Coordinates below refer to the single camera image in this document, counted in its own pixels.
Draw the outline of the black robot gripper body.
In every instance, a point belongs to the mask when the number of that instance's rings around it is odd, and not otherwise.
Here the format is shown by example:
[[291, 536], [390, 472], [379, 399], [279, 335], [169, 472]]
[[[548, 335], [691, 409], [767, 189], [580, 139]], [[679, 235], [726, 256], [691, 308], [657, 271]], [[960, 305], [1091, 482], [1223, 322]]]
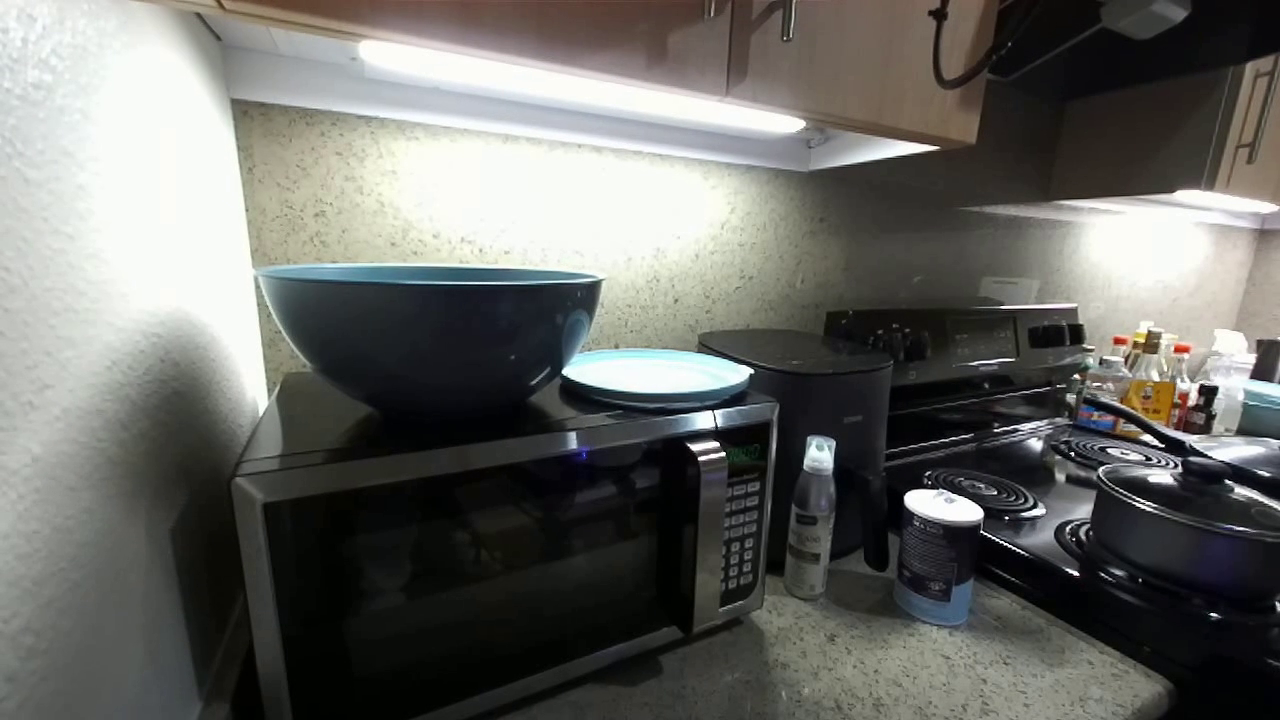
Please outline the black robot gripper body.
[[987, 77], [1031, 77], [1098, 41], [1152, 45], [1193, 10], [1196, 0], [1001, 0]]

